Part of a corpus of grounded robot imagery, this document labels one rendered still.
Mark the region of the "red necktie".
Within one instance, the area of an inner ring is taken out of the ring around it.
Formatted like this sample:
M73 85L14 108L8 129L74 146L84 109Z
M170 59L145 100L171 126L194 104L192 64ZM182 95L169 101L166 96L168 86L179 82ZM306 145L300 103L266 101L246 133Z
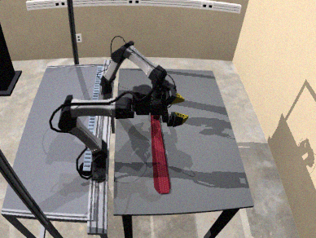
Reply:
M160 115L151 115L151 150L154 188L159 193L169 193L171 186L159 118Z

